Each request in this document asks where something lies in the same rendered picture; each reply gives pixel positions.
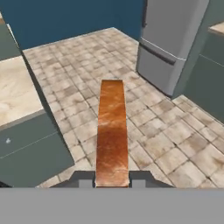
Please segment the grey-green tall cabinet run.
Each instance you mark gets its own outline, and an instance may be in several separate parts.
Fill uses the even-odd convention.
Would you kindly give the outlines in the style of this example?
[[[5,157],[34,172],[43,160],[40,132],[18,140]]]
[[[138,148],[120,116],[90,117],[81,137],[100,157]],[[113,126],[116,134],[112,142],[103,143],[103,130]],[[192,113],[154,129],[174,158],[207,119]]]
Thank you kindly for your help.
[[[209,0],[172,99],[186,96],[224,123],[224,34],[210,27],[224,22],[224,0]]]

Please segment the grey-green counter cabinet run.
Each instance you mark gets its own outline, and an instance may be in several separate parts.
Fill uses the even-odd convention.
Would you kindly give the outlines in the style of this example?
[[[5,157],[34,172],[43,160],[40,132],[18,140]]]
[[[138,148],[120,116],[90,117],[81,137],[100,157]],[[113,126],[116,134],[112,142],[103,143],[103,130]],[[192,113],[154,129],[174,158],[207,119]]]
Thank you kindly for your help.
[[[0,187],[35,187],[72,165],[43,90],[0,20]]]

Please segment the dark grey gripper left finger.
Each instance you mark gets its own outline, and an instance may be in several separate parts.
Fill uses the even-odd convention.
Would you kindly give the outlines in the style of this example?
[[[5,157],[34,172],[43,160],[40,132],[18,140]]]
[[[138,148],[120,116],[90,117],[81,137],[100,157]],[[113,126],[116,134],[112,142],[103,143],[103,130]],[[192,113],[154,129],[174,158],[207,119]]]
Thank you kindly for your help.
[[[72,176],[54,187],[60,188],[95,188],[94,171],[75,171]]]

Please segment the brown toasted bread slice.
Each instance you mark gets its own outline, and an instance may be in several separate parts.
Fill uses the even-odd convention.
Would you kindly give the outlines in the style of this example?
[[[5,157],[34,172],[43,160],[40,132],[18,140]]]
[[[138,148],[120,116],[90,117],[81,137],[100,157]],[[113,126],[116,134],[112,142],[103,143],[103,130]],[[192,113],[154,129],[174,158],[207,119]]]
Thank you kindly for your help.
[[[129,186],[126,108],[121,80],[101,82],[95,186]]]

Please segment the grey fridge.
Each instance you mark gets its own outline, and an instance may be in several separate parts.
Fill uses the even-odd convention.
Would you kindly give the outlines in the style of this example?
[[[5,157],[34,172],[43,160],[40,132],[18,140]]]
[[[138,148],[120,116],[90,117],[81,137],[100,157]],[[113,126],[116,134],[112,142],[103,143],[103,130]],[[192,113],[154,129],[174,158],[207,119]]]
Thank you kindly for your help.
[[[186,63],[209,0],[145,0],[136,71],[168,96]]]

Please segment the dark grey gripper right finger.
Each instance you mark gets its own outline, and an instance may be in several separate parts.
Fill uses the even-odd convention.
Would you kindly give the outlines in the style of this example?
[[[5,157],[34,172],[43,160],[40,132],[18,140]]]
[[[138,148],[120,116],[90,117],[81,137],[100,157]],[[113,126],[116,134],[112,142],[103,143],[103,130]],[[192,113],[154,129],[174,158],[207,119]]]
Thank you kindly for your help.
[[[130,171],[129,172],[129,188],[172,188],[153,177],[150,171]]]

